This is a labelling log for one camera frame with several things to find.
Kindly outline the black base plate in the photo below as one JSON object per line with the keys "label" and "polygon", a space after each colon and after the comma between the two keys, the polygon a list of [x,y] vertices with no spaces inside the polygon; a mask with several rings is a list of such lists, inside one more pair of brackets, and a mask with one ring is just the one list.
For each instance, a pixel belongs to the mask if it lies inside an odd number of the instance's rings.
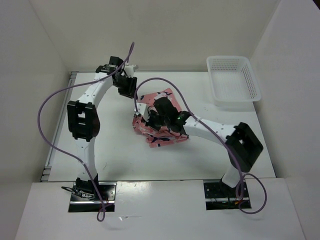
{"label": "black base plate", "polygon": [[[106,212],[115,211],[116,187],[115,182],[100,183],[100,194],[106,205]],[[62,187],[71,192],[68,212],[69,213],[98,213],[102,210],[102,204],[95,193],[86,193],[82,190],[76,191],[76,184],[71,187]]]}
{"label": "black base plate", "polygon": [[203,182],[206,210],[233,210],[238,209],[241,203],[242,209],[251,209],[250,196],[247,184],[244,183],[243,200],[236,197],[236,190],[223,189],[219,180]]}

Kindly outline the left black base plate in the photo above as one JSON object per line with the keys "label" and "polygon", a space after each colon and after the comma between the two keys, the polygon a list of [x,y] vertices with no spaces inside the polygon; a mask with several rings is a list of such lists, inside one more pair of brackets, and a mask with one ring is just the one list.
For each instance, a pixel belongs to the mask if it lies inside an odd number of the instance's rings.
{"label": "left black base plate", "polygon": [[[116,187],[115,182],[100,183],[100,194],[106,205],[106,212],[115,211]],[[98,213],[102,210],[102,204],[95,193],[86,193],[82,190],[76,191],[76,184],[71,187],[62,187],[71,192],[68,212],[69,213]]]}

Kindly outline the aluminium table edge rail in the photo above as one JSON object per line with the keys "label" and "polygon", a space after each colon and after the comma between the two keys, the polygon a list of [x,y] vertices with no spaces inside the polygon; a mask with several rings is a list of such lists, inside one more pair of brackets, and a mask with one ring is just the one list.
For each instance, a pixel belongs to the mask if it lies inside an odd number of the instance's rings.
{"label": "aluminium table edge rail", "polygon": [[[70,74],[70,78],[68,81],[68,86],[73,86],[75,84],[76,81],[76,77],[77,77],[78,72],[77,71],[73,71]],[[59,117],[58,117],[58,122],[56,124],[56,128],[51,140],[51,143],[53,145],[58,145],[59,140],[61,138],[61,133],[63,130],[63,126],[64,126],[64,122],[65,122],[65,118],[66,118],[66,105],[67,105],[67,101],[70,99],[72,92],[70,92],[69,90],[67,90],[64,93],[64,98],[63,98],[63,102],[62,102],[62,107],[59,113]],[[61,154],[55,149],[52,148],[51,146],[49,147],[49,152],[46,158],[46,162],[42,171],[42,175],[40,178],[40,182],[44,182],[47,183],[50,180],[50,174],[52,171],[52,167],[55,164],[55,160],[57,159],[57,157],[59,157]]]}

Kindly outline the pink shark print shorts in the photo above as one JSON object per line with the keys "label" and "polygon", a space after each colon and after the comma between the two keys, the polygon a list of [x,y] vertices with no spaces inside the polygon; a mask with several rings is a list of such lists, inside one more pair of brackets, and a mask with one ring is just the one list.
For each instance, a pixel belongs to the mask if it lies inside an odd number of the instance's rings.
{"label": "pink shark print shorts", "polygon": [[[178,103],[173,91],[171,88],[167,88],[163,91],[153,92],[149,94],[142,95],[138,99],[138,103],[146,104],[148,109],[155,110],[153,107],[156,99],[166,97],[170,100],[172,105],[177,108],[178,111],[181,111],[182,108]],[[133,130],[139,134],[143,135],[146,138],[146,142],[149,144],[150,148],[164,147],[168,145],[174,145],[189,140],[189,136],[175,132],[166,126],[162,126],[160,130],[155,130],[150,126],[147,126],[147,122],[143,119],[141,115],[134,115],[132,120]]]}

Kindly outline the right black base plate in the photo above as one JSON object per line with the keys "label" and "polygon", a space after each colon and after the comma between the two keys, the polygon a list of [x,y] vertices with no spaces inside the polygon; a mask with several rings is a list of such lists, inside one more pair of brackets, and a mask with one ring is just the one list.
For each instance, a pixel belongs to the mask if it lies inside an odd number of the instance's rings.
{"label": "right black base plate", "polygon": [[219,180],[203,182],[206,210],[233,210],[238,209],[241,203],[242,209],[251,209],[250,196],[247,184],[244,183],[243,200],[236,197],[236,190],[223,189]]}

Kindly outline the white plastic basket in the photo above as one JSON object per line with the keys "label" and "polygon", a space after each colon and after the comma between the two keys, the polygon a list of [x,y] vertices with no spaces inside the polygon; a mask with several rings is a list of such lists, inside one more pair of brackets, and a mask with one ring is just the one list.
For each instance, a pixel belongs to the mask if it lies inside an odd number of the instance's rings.
{"label": "white plastic basket", "polygon": [[261,100],[258,81],[248,58],[215,55],[206,59],[213,102],[225,108],[241,108]]}

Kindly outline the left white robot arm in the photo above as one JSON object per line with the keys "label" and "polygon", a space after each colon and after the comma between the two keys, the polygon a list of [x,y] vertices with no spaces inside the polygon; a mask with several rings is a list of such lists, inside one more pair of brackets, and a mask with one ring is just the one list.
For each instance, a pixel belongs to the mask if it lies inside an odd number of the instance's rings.
{"label": "left white robot arm", "polygon": [[94,75],[93,83],[77,100],[67,104],[68,130],[75,140],[77,157],[83,169],[78,171],[73,191],[89,200],[100,194],[98,172],[95,165],[95,141],[101,128],[97,108],[105,93],[116,87],[121,96],[133,99],[137,87],[134,76],[136,65],[129,59],[111,56],[109,63],[100,65]]}

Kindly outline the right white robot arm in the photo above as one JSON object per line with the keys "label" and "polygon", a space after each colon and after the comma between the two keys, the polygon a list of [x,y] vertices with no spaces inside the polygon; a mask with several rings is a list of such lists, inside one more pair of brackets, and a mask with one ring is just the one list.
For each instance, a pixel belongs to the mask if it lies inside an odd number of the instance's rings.
{"label": "right white robot arm", "polygon": [[196,136],[225,147],[230,166],[219,184],[219,191],[225,197],[237,191],[244,173],[251,171],[264,149],[248,124],[222,124],[193,116],[188,111],[179,111],[167,97],[156,99],[151,106],[138,103],[137,112],[142,115],[146,125],[156,131],[166,127],[170,133],[180,137]]}

